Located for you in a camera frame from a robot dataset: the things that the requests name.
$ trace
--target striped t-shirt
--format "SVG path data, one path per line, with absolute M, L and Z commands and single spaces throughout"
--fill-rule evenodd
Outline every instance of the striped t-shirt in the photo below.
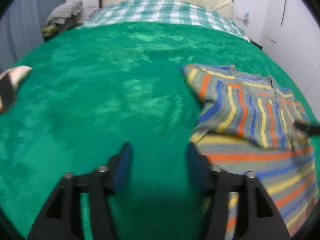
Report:
M 313 147 L 293 126 L 296 119 L 308 121 L 302 105 L 271 76 L 200 64 L 183 72 L 204 103 L 191 141 L 228 172 L 256 172 L 294 234 L 318 199 Z M 227 239 L 236 207 L 237 195 L 231 194 Z

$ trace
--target cabinet door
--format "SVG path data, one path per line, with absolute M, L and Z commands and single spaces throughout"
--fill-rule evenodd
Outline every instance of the cabinet door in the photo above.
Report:
M 320 65 L 320 29 L 306 7 L 299 16 L 303 18 L 303 26 L 293 33 L 296 36 L 294 54 L 287 73 L 306 94 Z
M 313 82 L 311 83 L 308 92 L 306 93 L 306 100 L 313 113 L 315 114 L 318 122 L 320 121 L 320 70 L 318 70 Z
M 263 51 L 282 67 L 288 70 L 294 55 L 294 43 L 299 36 L 298 30 L 302 29 L 303 17 L 300 13 L 305 9 L 301 0 L 286 0 L 286 8 L 282 26 L 278 31 L 277 42 L 273 42 L 265 36 L 261 37 L 260 44 Z
M 273 42 L 277 42 L 284 12 L 285 0 L 269 0 L 267 16 L 262 34 Z

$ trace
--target metal screw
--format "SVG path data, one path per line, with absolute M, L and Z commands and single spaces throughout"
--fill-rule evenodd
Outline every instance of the metal screw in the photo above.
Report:
M 219 172 L 219 171 L 222 170 L 219 165 L 211 165 L 210 169 L 211 169 L 212 171 L 216 171 L 216 172 Z
M 100 166 L 100 167 L 98 167 L 97 168 L 97 171 L 98 172 L 107 172 L 107 171 L 109 171 L 109 166 L 108 165 L 104 165 L 104 166 Z
M 72 179 L 73 177 L 74 177 L 74 175 L 71 172 L 67 172 L 64 174 L 65 179 Z
M 256 173 L 254 171 L 247 171 L 244 173 L 248 178 L 255 178 Z

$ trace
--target wall outlet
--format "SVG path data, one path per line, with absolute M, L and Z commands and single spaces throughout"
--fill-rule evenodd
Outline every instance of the wall outlet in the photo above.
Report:
M 242 20 L 244 21 L 244 18 L 245 18 L 245 15 L 244 13 L 237 13 L 237 16 L 236 16 L 239 20 Z

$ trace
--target green fleece blanket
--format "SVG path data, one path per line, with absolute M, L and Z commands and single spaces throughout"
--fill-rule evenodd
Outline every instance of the green fleece blanket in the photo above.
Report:
M 185 151 L 200 105 L 181 72 L 194 62 L 272 75 L 316 120 L 287 74 L 234 35 L 160 23 L 65 32 L 18 63 L 34 71 L 0 116 L 0 205 L 20 232 L 27 236 L 65 172 L 91 172 L 130 141 L 130 180 L 111 199 L 120 239 L 197 239 L 203 198 L 188 177 Z

